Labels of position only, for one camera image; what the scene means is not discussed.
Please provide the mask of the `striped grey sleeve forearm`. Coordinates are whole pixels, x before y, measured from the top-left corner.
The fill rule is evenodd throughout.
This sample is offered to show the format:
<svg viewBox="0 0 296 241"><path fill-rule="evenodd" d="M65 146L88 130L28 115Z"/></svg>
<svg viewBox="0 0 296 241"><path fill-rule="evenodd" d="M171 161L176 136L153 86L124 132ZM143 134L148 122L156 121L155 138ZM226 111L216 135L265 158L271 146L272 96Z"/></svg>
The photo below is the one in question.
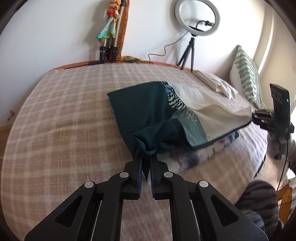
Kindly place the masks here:
<svg viewBox="0 0 296 241"><path fill-rule="evenodd" d="M235 206L269 240L295 240L295 180L276 191L268 182L250 182Z"/></svg>

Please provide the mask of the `person's right hand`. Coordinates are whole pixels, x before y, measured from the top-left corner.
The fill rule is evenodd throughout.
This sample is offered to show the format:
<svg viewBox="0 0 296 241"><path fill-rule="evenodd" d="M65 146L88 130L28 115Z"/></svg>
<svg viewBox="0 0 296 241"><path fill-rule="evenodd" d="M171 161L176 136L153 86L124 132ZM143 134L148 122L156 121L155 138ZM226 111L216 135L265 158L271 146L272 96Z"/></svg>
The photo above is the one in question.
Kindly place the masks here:
<svg viewBox="0 0 296 241"><path fill-rule="evenodd" d="M282 154L280 154L280 141L284 149ZM285 157L291 164L295 163L295 140L290 138L287 141L274 133L268 132L267 143L267 154L270 158L281 160Z"/></svg>

